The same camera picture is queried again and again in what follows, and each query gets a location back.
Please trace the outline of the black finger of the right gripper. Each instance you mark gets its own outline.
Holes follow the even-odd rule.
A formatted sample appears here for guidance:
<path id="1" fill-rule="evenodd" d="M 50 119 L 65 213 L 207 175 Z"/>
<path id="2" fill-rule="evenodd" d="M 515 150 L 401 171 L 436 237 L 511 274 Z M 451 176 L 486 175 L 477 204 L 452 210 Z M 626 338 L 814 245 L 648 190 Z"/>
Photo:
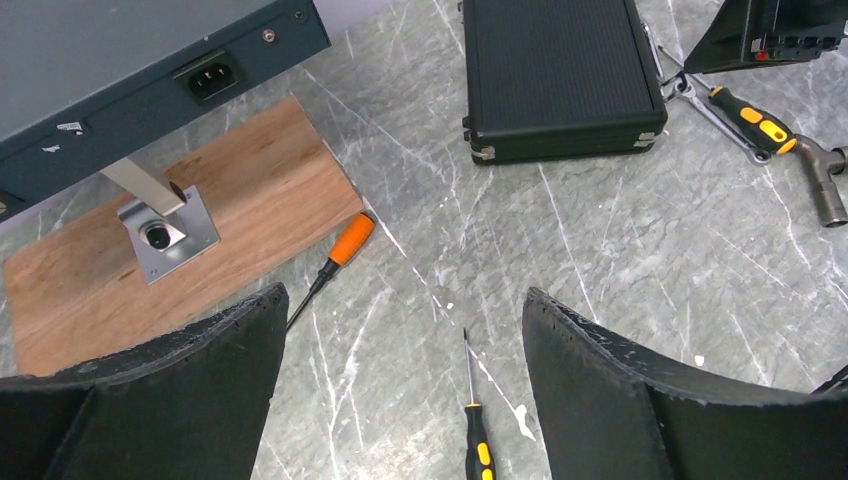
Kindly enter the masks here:
<path id="1" fill-rule="evenodd" d="M 749 20 L 752 1 L 727 0 L 709 28 L 684 61 L 688 74 L 713 74 L 749 69 Z"/>

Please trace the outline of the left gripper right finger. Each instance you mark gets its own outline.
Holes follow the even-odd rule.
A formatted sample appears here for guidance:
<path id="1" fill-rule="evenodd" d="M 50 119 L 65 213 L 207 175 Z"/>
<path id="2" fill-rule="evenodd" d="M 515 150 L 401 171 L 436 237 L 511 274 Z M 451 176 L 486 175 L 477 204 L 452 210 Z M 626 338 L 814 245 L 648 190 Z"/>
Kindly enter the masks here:
<path id="1" fill-rule="evenodd" d="M 547 293 L 525 298 L 527 370 L 555 479 L 843 479 L 847 374 L 811 393 L 657 353 Z"/>

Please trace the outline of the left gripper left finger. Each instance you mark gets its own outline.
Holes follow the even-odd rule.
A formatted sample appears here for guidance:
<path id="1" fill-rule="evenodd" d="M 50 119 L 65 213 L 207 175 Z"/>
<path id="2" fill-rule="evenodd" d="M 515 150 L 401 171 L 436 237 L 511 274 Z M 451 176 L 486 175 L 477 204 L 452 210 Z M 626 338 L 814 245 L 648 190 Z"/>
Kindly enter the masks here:
<path id="1" fill-rule="evenodd" d="M 50 376 L 1 382 L 5 479 L 247 479 L 284 355 L 273 283 L 221 312 Z"/>

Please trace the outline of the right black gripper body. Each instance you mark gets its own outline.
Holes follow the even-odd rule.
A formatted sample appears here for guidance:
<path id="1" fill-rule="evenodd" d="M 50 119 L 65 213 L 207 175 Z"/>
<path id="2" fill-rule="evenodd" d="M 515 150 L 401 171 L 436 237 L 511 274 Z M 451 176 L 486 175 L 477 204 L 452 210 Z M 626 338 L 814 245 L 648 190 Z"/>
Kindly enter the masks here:
<path id="1" fill-rule="evenodd" d="M 846 38 L 844 0 L 754 1 L 745 59 L 756 67 L 810 62 L 837 50 Z"/>

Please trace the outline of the black poker chip case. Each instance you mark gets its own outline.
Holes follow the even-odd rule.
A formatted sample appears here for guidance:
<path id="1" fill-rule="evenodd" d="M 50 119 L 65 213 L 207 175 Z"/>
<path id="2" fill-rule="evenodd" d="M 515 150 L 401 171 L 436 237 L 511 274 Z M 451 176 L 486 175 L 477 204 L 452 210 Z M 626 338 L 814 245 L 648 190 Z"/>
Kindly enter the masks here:
<path id="1" fill-rule="evenodd" d="M 636 4 L 464 1 L 468 113 L 478 165 L 644 153 L 668 114 Z"/>

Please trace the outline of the silver wrench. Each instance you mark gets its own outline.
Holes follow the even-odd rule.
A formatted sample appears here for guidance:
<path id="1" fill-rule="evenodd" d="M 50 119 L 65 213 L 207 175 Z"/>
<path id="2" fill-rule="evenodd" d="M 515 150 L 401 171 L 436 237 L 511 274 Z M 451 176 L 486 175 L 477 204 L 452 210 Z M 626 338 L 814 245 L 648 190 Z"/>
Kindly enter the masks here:
<path id="1" fill-rule="evenodd" d="M 660 93 L 663 95 L 664 102 L 668 103 L 675 99 L 684 100 L 726 138 L 739 147 L 747 155 L 752 164 L 756 166 L 767 165 L 771 160 L 771 154 L 745 138 L 722 114 L 719 114 L 714 108 L 709 106 L 695 87 L 696 84 L 700 84 L 703 87 L 706 87 L 706 85 L 694 76 L 683 72 L 683 64 L 657 43 L 650 26 L 645 20 L 641 20 L 640 24 L 653 57 Z M 678 72 L 673 75 L 666 75 L 662 67 L 660 55 L 664 55 L 668 60 L 671 60 L 678 66 Z"/>

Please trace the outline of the grey metal T wrench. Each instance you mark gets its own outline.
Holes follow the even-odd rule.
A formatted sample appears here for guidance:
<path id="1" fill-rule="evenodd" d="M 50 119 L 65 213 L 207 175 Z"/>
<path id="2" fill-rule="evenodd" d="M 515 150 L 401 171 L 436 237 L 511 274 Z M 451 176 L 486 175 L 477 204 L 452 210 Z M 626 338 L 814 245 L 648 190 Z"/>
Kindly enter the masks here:
<path id="1" fill-rule="evenodd" d="M 847 224 L 847 211 L 833 177 L 847 170 L 847 146 L 827 150 L 815 140 L 797 135 L 794 151 L 801 160 L 819 223 L 825 228 Z"/>

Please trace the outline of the silver metal stand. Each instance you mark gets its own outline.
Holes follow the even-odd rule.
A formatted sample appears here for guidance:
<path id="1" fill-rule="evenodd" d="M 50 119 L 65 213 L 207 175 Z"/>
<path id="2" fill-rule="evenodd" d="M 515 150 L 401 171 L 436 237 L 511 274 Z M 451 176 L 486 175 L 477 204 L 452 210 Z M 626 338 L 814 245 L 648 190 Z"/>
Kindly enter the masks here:
<path id="1" fill-rule="evenodd" d="M 133 196 L 117 209 L 147 284 L 152 285 L 220 241 L 198 188 L 182 188 L 125 157 L 101 173 Z"/>

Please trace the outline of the wooden board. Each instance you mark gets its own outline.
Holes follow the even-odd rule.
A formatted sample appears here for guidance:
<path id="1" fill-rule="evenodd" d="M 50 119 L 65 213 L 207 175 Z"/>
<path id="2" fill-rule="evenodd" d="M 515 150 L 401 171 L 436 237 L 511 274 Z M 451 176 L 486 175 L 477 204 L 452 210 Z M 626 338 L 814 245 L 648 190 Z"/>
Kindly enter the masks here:
<path id="1" fill-rule="evenodd" d="M 19 373 L 47 376 L 179 329 L 364 208 L 294 97 L 167 175 L 198 188 L 219 242 L 148 284 L 117 216 L 122 195 L 16 252 L 3 273 Z"/>

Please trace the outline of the dark green rack server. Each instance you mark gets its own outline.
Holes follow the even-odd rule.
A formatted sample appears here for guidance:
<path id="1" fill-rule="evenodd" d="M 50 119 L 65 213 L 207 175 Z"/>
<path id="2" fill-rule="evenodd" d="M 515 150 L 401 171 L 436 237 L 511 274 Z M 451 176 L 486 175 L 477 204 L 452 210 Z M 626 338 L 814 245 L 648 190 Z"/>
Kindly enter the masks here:
<path id="1" fill-rule="evenodd" d="M 330 44 L 310 1 L 5 1 L 10 220 Z"/>

